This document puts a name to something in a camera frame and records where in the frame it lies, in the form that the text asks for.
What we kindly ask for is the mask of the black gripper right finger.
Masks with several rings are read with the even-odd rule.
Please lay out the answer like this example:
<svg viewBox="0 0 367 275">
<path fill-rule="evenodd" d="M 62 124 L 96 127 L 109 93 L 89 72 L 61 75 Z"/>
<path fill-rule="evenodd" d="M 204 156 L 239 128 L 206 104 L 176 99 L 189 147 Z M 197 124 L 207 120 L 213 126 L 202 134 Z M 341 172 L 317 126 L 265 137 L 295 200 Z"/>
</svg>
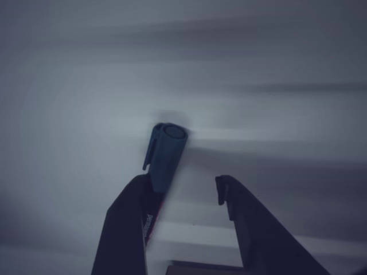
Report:
<svg viewBox="0 0 367 275">
<path fill-rule="evenodd" d="M 215 178 L 218 203 L 234 222 L 243 268 L 251 274 L 328 274 L 329 272 L 241 182 Z"/>
</svg>

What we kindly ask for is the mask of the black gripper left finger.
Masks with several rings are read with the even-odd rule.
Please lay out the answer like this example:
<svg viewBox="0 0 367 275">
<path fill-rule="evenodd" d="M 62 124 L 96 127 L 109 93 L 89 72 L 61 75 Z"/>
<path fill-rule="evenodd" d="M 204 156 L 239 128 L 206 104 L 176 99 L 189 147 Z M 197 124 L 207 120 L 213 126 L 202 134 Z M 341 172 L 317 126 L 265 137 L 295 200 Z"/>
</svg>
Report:
<svg viewBox="0 0 367 275">
<path fill-rule="evenodd" d="M 146 274 L 143 201 L 150 177 L 133 178 L 109 207 L 92 274 Z"/>
</svg>

